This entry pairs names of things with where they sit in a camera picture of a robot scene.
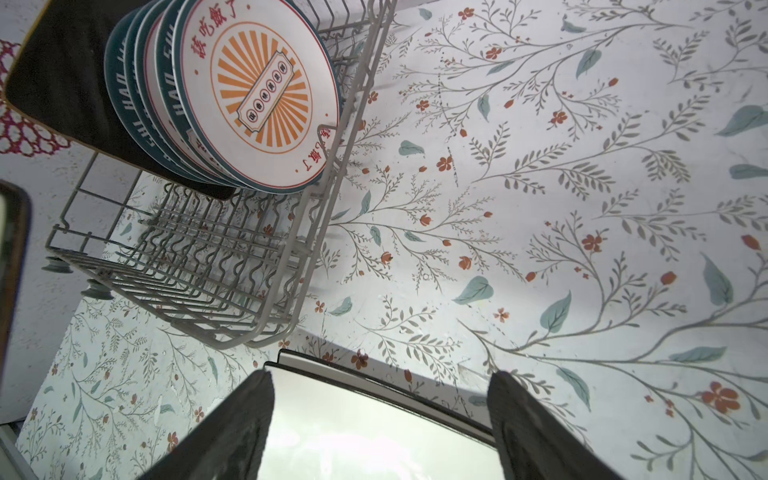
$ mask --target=dish rack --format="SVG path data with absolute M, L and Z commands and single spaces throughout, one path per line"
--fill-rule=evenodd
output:
M 315 18 L 344 98 L 339 126 L 318 127 L 326 166 L 315 184 L 298 194 L 236 190 L 229 200 L 215 200 L 167 183 L 151 208 L 139 208 L 131 196 L 141 172 L 121 199 L 84 187 L 94 154 L 51 230 L 45 247 L 52 256 L 44 270 L 69 273 L 73 266 L 90 277 L 84 296 L 109 300 L 113 290 L 215 349 L 261 347 L 291 334 L 354 148 L 358 129 L 346 127 L 362 120 L 396 0 L 361 0 L 357 14 L 347 0 L 335 5 L 345 12 L 340 22 L 327 0 L 310 0 L 309 11 L 303 9 Z M 106 234 L 80 231 L 68 221 L 80 196 L 118 209 Z M 140 217 L 145 227 L 135 244 L 115 235 L 127 215 Z M 71 246 L 68 236 L 79 248 L 61 246 Z M 94 245 L 111 255 L 90 254 Z

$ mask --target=plate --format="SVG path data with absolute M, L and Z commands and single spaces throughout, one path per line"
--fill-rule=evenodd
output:
M 155 67 L 155 45 L 161 17 L 167 6 L 167 2 L 155 2 L 147 14 L 141 20 L 136 33 L 136 44 L 134 47 L 134 67 L 136 69 L 136 85 L 144 105 L 149 121 L 154 129 L 153 134 L 157 134 L 158 143 L 163 142 L 161 147 L 167 147 L 168 156 L 179 165 L 194 172 L 197 176 L 206 179 L 208 183 L 230 185 L 222 181 L 213 170 L 208 170 L 202 161 L 197 159 L 197 155 L 192 148 L 187 145 L 181 135 L 176 131 L 173 123 L 170 121 L 170 115 L 165 105 L 162 103 L 160 84 L 156 75 Z
M 112 29 L 112 33 L 107 40 L 107 46 L 104 49 L 104 82 L 107 85 L 107 93 L 112 102 L 115 113 L 118 115 L 125 130 L 139 144 L 147 155 L 155 159 L 160 165 L 177 175 L 188 177 L 179 167 L 177 167 L 169 157 L 166 157 L 162 150 L 154 143 L 149 136 L 149 132 L 139 120 L 136 113 L 137 108 L 128 94 L 128 81 L 125 77 L 124 59 L 125 59 L 125 36 L 131 26 L 131 22 L 141 10 L 137 8 L 128 15 L 125 15 Z
M 156 152 L 152 156 L 156 162 L 163 165 L 164 167 L 173 170 L 175 168 L 179 175 L 183 175 L 187 178 L 190 178 L 192 180 L 196 180 L 199 182 L 208 183 L 210 180 L 201 177 L 199 174 L 194 173 L 191 168 L 186 167 L 178 157 L 174 154 L 174 152 L 165 144 L 165 142 L 162 140 L 160 134 L 155 130 L 154 125 L 152 124 L 152 121 L 149 118 L 149 113 L 147 112 L 147 108 L 144 105 L 144 102 L 141 101 L 141 96 L 138 92 L 138 86 L 136 82 L 136 70 L 134 65 L 134 51 L 136 48 L 136 38 L 139 30 L 139 25 L 141 25 L 141 21 L 144 20 L 144 16 L 149 12 L 150 8 L 157 3 L 157 0 L 154 0 L 153 2 L 147 3 L 145 6 L 141 7 L 139 11 L 136 13 L 136 15 L 133 17 L 133 20 L 131 20 L 131 25 L 128 27 L 128 30 L 125 34 L 125 43 L 124 43 L 124 75 L 126 78 L 126 89 L 128 92 L 128 96 L 131 98 L 131 103 L 134 106 L 134 112 L 136 114 L 136 117 L 138 118 L 138 121 L 140 122 L 143 131 L 142 134 L 149 138 L 151 142 L 156 146 Z
M 323 171 L 318 130 L 338 124 L 339 88 L 323 43 L 293 4 L 187 0 L 173 68 L 190 126 L 236 179 L 284 194 Z
M 165 111 L 170 112 L 170 121 L 173 123 L 176 131 L 183 132 L 182 138 L 190 148 L 195 151 L 197 159 L 202 162 L 208 170 L 215 170 L 217 175 L 226 179 L 234 187 L 246 187 L 222 167 L 215 158 L 213 158 L 205 146 L 194 133 L 187 116 L 184 114 L 184 107 L 179 100 L 179 94 L 176 89 L 176 80 L 174 79 L 173 66 L 173 39 L 174 24 L 179 14 L 179 8 L 185 0 L 161 0 L 161 3 L 167 4 L 165 13 L 160 20 L 158 27 L 159 33 L 157 44 L 155 45 L 155 69 L 157 71 L 157 81 L 161 87 L 163 107 Z

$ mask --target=white plate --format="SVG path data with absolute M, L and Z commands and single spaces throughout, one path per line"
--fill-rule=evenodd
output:
M 235 180 L 222 167 L 216 159 L 210 156 L 203 143 L 197 138 L 192 130 L 187 116 L 184 114 L 184 107 L 181 106 L 178 90 L 176 89 L 176 80 L 174 78 L 173 51 L 174 46 L 174 25 L 179 9 L 185 0 L 161 0 L 165 4 L 165 12 L 160 19 L 158 27 L 157 41 L 155 42 L 155 71 L 157 82 L 162 90 L 161 101 L 165 111 L 170 112 L 170 120 L 176 131 L 181 133 L 184 143 L 194 151 L 197 158 L 193 158 L 195 163 L 202 163 L 206 170 L 216 172 L 219 178 L 225 180 L 234 187 L 245 187 L 242 182 Z
M 339 90 L 298 9 L 287 0 L 187 0 L 173 56 L 190 125 L 236 179 L 289 193 L 318 177 L 318 127 L 338 124 Z
M 139 26 L 141 25 L 141 21 L 144 20 L 144 16 L 146 16 L 146 14 L 150 11 L 155 3 L 156 0 L 149 2 L 145 6 L 139 8 L 138 12 L 133 17 L 133 20 L 131 20 L 131 25 L 128 27 L 127 33 L 125 34 L 123 55 L 124 75 L 126 78 L 126 90 L 129 98 L 131 99 L 131 108 L 134 109 L 134 115 L 138 117 L 139 123 L 136 124 L 136 127 L 141 129 L 141 136 L 146 138 L 148 143 L 154 145 L 154 150 L 160 152 L 158 155 L 157 153 L 152 154 L 150 151 L 147 151 L 147 153 L 149 153 L 149 155 L 151 155 L 156 162 L 168 168 L 169 170 L 176 171 L 183 177 L 190 178 L 191 180 L 199 182 L 206 182 L 207 179 L 195 173 L 194 170 L 180 162 L 177 158 L 174 158 L 175 155 L 173 151 L 165 144 L 165 142 L 162 140 L 162 137 L 160 136 L 160 133 L 152 124 L 152 120 L 149 118 L 147 106 L 144 105 L 144 102 L 141 100 L 141 96 L 139 95 L 139 86 L 136 79 L 136 66 L 134 62 L 136 39 L 138 37 L 138 30 Z
M 154 56 L 158 27 L 165 7 L 166 2 L 155 2 L 138 27 L 133 60 L 139 97 L 144 104 L 147 117 L 154 126 L 154 133 L 159 137 L 159 141 L 163 142 L 163 146 L 168 149 L 166 153 L 174 163 L 192 170 L 208 183 L 229 185 L 223 182 L 213 171 L 206 169 L 202 162 L 194 161 L 197 155 L 181 140 L 181 136 L 170 121 L 168 110 L 161 100 L 162 93 L 157 81 Z

